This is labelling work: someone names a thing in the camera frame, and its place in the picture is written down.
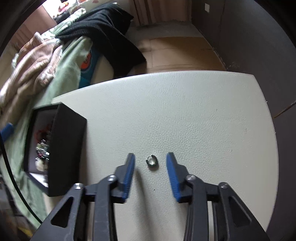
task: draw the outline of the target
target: light switch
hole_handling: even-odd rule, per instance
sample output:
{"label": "light switch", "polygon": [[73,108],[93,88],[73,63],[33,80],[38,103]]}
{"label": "light switch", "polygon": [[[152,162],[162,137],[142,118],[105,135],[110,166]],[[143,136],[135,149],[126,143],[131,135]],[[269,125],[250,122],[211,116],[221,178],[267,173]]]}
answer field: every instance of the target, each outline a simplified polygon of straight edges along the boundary
{"label": "light switch", "polygon": [[205,3],[205,11],[210,12],[210,5]]}

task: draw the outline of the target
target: cable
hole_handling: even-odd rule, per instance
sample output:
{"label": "cable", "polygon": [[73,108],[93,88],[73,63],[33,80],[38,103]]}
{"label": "cable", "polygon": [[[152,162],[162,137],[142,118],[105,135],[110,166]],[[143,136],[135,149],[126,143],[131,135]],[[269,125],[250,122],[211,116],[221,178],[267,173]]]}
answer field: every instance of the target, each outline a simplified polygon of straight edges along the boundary
{"label": "cable", "polygon": [[8,172],[8,175],[10,177],[10,180],[15,188],[15,190],[17,191],[20,199],[22,200],[22,202],[24,203],[24,205],[26,206],[26,208],[29,210],[29,212],[33,215],[34,218],[36,218],[36,220],[41,224],[42,221],[37,217],[37,215],[34,213],[34,211],[31,209],[31,207],[29,206],[29,204],[27,203],[26,199],[24,198],[24,196],[22,195],[19,187],[17,186],[17,183],[15,181],[15,178],[13,177],[13,174],[12,174],[12,171],[11,171],[11,168],[10,168],[10,164],[9,164],[9,161],[8,161],[8,158],[7,158],[7,154],[6,154],[6,150],[5,150],[5,147],[4,147],[4,143],[3,143],[3,139],[2,139],[2,136],[1,136],[1,133],[0,133],[0,149],[1,149],[1,152],[2,152],[2,155],[3,155],[3,159],[4,159],[4,163],[5,163],[5,166],[6,166],[6,169],[7,169],[7,172]]}

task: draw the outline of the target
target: orange logo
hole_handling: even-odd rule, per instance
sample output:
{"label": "orange logo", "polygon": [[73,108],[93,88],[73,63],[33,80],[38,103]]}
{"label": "orange logo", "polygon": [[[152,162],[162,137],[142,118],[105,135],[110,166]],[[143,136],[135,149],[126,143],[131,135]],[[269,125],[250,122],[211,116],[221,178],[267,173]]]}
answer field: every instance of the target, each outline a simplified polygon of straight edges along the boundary
{"label": "orange logo", "polygon": [[91,52],[87,55],[86,59],[83,61],[82,65],[80,66],[81,70],[86,70],[91,64]]}

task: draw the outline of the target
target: curtain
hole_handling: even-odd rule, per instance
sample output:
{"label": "curtain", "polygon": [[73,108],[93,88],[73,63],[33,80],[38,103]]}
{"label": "curtain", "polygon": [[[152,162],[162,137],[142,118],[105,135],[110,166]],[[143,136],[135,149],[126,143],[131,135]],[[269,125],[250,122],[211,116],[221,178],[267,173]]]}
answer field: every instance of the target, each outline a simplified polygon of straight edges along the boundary
{"label": "curtain", "polygon": [[34,33],[40,34],[56,26],[56,22],[41,5],[19,27],[11,38],[13,46],[20,50],[33,37]]}
{"label": "curtain", "polygon": [[190,21],[190,0],[129,0],[136,26],[170,20]]}

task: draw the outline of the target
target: black box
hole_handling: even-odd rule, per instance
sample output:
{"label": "black box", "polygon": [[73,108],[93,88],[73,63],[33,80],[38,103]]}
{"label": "black box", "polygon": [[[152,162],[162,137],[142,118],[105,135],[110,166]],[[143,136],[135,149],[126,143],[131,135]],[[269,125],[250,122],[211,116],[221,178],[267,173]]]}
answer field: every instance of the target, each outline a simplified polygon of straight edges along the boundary
{"label": "black box", "polygon": [[[35,133],[53,120],[47,183],[37,170]],[[78,182],[81,146],[86,119],[63,103],[33,109],[25,143],[24,171],[48,196],[64,195]]]}

